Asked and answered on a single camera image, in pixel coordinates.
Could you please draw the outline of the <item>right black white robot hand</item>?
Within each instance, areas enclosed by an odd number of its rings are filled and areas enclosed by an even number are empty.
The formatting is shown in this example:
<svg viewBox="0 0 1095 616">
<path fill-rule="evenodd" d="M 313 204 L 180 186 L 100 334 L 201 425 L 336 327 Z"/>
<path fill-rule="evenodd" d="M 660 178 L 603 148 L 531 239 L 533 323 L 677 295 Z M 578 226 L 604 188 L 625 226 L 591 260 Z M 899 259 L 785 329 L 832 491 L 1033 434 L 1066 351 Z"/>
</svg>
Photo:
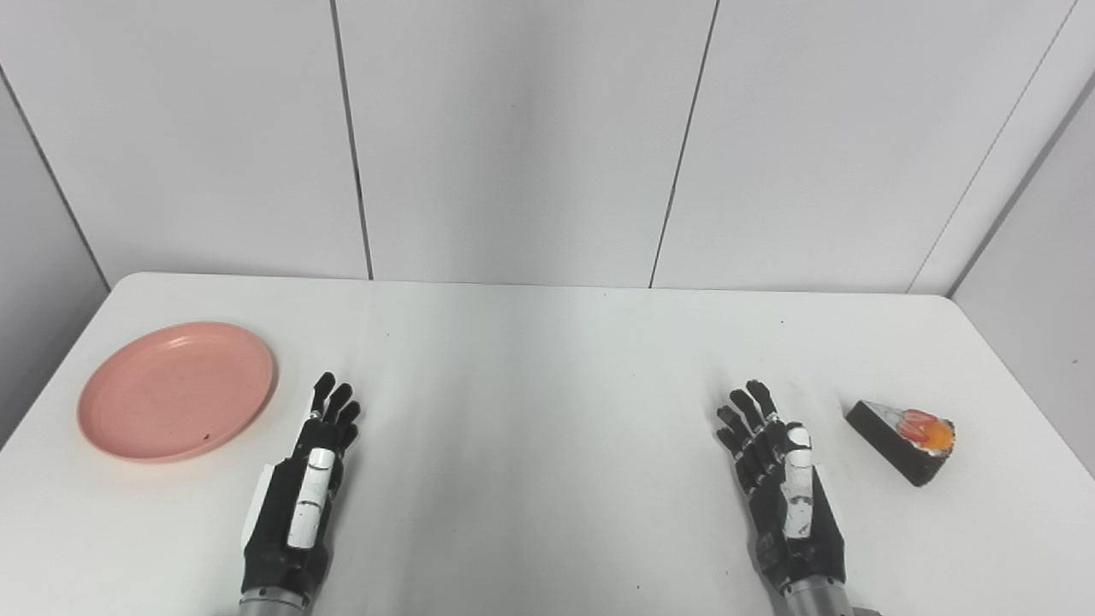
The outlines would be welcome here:
<svg viewBox="0 0 1095 616">
<path fill-rule="evenodd" d="M 760 381 L 731 390 L 715 435 L 727 449 L 754 526 L 756 565 L 781 594 L 810 578 L 846 583 L 845 542 L 805 425 L 779 416 Z"/>
</svg>

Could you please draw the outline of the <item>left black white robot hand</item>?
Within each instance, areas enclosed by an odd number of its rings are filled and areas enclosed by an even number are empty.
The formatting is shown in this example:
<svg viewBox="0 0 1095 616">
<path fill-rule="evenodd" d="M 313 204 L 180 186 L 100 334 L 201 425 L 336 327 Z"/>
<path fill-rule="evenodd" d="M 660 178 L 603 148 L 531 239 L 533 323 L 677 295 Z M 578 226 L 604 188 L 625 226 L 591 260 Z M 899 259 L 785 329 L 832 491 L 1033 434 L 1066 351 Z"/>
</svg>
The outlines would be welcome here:
<svg viewBox="0 0 1095 616">
<path fill-rule="evenodd" d="M 316 379 L 293 451 L 270 468 L 244 543 L 243 604 L 279 603 L 304 612 L 316 598 L 331 568 L 325 535 L 360 412 L 349 383 L 333 373 Z"/>
</svg>

